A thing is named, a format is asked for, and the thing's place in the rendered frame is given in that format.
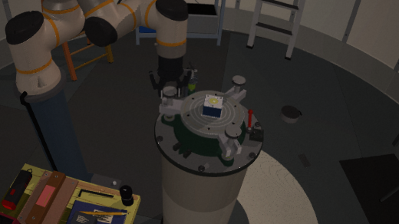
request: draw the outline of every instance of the yellow table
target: yellow table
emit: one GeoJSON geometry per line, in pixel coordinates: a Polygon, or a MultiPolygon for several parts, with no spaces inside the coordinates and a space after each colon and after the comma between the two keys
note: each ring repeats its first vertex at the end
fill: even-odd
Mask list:
{"type": "MultiPolygon", "coordinates": [[[[29,164],[25,164],[22,167],[22,170],[28,170],[32,169],[32,179],[31,182],[29,182],[29,185],[26,187],[25,193],[22,196],[21,200],[19,201],[17,208],[15,211],[11,211],[9,209],[5,209],[3,206],[0,205],[0,212],[3,212],[6,215],[12,216],[14,218],[18,218],[19,213],[21,212],[22,208],[26,204],[29,196],[32,194],[33,190],[35,189],[38,181],[40,180],[41,176],[43,176],[43,173],[48,170],[43,170],[41,168],[37,168],[36,166],[31,166],[29,164]]],[[[71,200],[69,201],[67,208],[64,211],[64,214],[61,217],[61,220],[58,224],[65,224],[68,220],[68,217],[71,213],[72,206],[74,205],[74,201],[76,199],[87,202],[87,203],[93,203],[97,204],[100,206],[107,206],[115,209],[125,209],[129,213],[126,217],[125,224],[133,224],[134,218],[136,218],[136,213],[140,205],[141,198],[138,195],[133,195],[134,198],[134,204],[132,206],[124,206],[122,203],[122,199],[120,197],[119,191],[111,188],[107,188],[104,186],[98,186],[93,183],[88,183],[85,181],[78,180],[79,184],[77,185],[74,194],[71,197],[71,200]],[[106,194],[112,194],[114,195],[114,198],[108,198],[108,197],[103,197],[103,196],[98,196],[90,193],[82,193],[80,197],[77,197],[79,195],[79,192],[81,189],[87,189],[90,191],[95,191],[99,193],[106,193],[106,194]]]]}

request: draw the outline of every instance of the ladder step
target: ladder step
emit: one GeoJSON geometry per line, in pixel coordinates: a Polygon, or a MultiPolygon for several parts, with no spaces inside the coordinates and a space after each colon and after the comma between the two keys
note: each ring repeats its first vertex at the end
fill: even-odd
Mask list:
{"type": "Polygon", "coordinates": [[[293,11],[298,11],[299,10],[298,6],[290,5],[290,4],[287,4],[287,3],[284,3],[284,2],[279,2],[279,1],[275,1],[275,0],[262,0],[262,1],[263,1],[263,3],[267,3],[269,5],[274,5],[274,6],[278,6],[278,7],[281,7],[281,8],[286,8],[286,9],[293,10],[293,11]]]}
{"type": "Polygon", "coordinates": [[[259,27],[259,28],[264,28],[266,30],[275,31],[275,32],[278,32],[279,34],[286,35],[286,36],[289,36],[289,37],[292,36],[292,32],[291,31],[285,30],[285,29],[282,29],[282,28],[278,28],[278,27],[275,27],[275,26],[272,26],[272,25],[267,25],[267,24],[258,22],[256,24],[256,26],[259,27]]]}

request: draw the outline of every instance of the black floor mat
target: black floor mat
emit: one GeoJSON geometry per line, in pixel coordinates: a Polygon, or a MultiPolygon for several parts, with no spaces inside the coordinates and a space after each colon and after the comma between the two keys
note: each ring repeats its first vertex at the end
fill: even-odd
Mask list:
{"type": "Polygon", "coordinates": [[[399,160],[394,154],[340,161],[370,224],[399,223],[399,192],[380,198],[399,186],[399,160]]]}

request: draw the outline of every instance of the red handle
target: red handle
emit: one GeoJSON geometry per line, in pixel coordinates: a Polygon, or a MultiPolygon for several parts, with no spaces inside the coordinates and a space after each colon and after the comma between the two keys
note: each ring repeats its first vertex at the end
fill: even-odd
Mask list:
{"type": "Polygon", "coordinates": [[[248,110],[248,127],[251,127],[252,110],[248,110]]]}

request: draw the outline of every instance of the notebook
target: notebook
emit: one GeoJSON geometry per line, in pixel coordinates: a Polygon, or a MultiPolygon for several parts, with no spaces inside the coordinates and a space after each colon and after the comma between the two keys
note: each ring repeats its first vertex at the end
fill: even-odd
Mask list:
{"type": "MultiPolygon", "coordinates": [[[[76,200],[72,207],[71,214],[68,217],[67,224],[71,224],[75,212],[127,212],[123,209],[114,209],[105,206],[94,205],[91,203],[84,203],[76,200]]],[[[124,216],[96,216],[98,224],[124,224],[126,215],[124,216]]]]}

